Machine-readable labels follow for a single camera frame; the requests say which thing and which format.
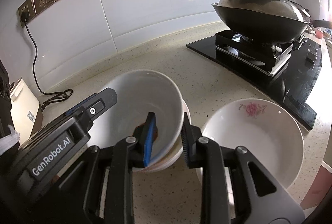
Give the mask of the white floral plate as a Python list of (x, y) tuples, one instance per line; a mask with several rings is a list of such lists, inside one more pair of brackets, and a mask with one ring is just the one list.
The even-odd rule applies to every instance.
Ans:
[(304, 159), (304, 140), (296, 120), (279, 105), (246, 98), (218, 109), (202, 134), (220, 146), (246, 147), (282, 184), (297, 179)]

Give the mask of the red banded white bowl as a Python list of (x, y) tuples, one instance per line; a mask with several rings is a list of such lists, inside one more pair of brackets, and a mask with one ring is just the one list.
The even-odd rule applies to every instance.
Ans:
[(157, 138), (153, 142), (150, 165), (161, 160), (175, 144), (183, 124), (182, 95), (173, 80), (158, 71), (125, 72), (103, 88), (113, 89), (116, 104), (93, 122), (87, 146), (114, 146), (131, 136), (146, 121), (149, 112), (156, 116)]

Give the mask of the white bowl front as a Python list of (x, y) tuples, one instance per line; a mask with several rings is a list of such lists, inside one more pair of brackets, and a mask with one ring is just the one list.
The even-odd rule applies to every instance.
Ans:
[(145, 122), (149, 112), (156, 117), (157, 133), (154, 134), (151, 158), (142, 172), (157, 172), (171, 166), (182, 154), (180, 131), (184, 115), (190, 116), (184, 100), (143, 102), (130, 121), (134, 126)]

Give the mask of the white box appliance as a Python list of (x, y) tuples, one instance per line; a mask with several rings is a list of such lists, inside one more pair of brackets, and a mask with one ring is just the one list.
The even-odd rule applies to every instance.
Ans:
[(20, 134), (20, 145), (42, 128), (41, 104), (28, 85), (20, 78), (10, 91), (11, 117), (15, 130)]

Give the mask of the black glass gas stove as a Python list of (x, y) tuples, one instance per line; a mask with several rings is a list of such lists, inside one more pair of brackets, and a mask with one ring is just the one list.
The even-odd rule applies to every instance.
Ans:
[(305, 129), (314, 127), (317, 113), (308, 98), (322, 68), (318, 43), (301, 36), (286, 44), (262, 44), (222, 30), (187, 47), (255, 86)]

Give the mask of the black wok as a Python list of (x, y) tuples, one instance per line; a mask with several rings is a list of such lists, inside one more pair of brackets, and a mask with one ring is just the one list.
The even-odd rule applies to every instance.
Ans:
[(246, 9), (212, 4), (223, 23), (236, 33), (264, 43), (290, 43), (298, 39), (308, 25), (331, 29), (331, 22), (313, 20), (309, 23), (288, 17), (264, 14)]

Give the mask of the steel wok lid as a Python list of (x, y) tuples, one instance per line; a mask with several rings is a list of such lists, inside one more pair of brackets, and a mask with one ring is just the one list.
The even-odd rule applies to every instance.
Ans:
[(225, 23), (236, 15), (236, 11), (247, 11), (258, 14), (290, 18), (292, 20), (305, 22), (301, 12), (290, 1), (283, 0), (220, 0), (213, 7)]

